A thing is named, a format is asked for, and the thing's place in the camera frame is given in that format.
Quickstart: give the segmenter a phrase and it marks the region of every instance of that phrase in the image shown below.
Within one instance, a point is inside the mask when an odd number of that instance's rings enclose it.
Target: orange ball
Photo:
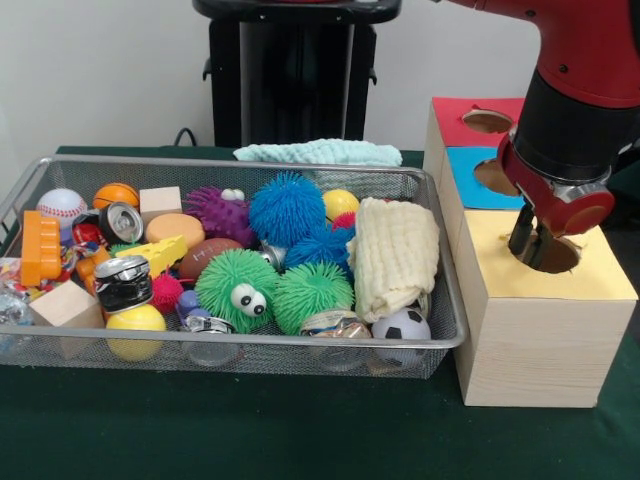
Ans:
[[[98,190],[93,197],[93,208],[105,208],[114,202],[124,202],[138,208],[140,197],[135,188],[125,183],[109,183]]]

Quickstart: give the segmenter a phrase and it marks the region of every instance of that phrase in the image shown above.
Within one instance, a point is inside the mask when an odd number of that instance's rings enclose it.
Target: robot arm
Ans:
[[[640,136],[640,1],[451,1],[530,21],[542,35],[519,125],[499,151],[526,200],[509,246],[536,268],[553,237],[584,233],[613,209],[611,166]]]

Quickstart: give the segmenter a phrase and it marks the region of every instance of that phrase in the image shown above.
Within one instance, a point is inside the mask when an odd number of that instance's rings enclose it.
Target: folded towel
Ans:
[[[355,273],[356,313],[368,323],[431,293],[440,229],[430,210],[410,202],[365,198],[347,244]]]
[[[391,145],[321,139],[291,145],[249,145],[233,152],[242,162],[312,163],[399,167],[400,151]]]

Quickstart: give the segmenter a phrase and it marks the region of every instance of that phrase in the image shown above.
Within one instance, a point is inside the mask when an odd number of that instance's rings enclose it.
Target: wire mesh basket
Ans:
[[[304,175],[323,191],[344,188],[360,199],[411,201],[433,211],[441,235],[428,319],[431,340],[293,337],[275,324],[248,335],[187,333],[169,315],[166,332],[0,325],[0,364],[429,378],[447,351],[463,342],[467,321],[435,185],[422,170],[60,155],[32,164],[0,206],[0,253],[20,257],[23,212],[54,188],[70,188],[91,199],[109,182],[138,189],[177,185],[184,198],[196,188],[215,185],[242,189],[251,198],[283,170]],[[65,355],[69,345],[76,352],[72,356]],[[148,350],[155,354],[126,361],[114,355],[114,345],[133,356]]]

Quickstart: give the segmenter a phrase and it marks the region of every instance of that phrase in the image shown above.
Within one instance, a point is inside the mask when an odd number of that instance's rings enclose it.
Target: black cable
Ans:
[[[182,136],[184,134],[189,135],[189,138],[191,139],[191,145],[193,145],[194,147],[198,146],[198,142],[196,141],[196,136],[193,134],[193,132],[191,131],[191,129],[185,127],[182,128],[179,132],[178,135],[176,136],[176,139],[173,141],[173,146],[177,147],[178,145],[180,145],[180,140],[182,140]]]

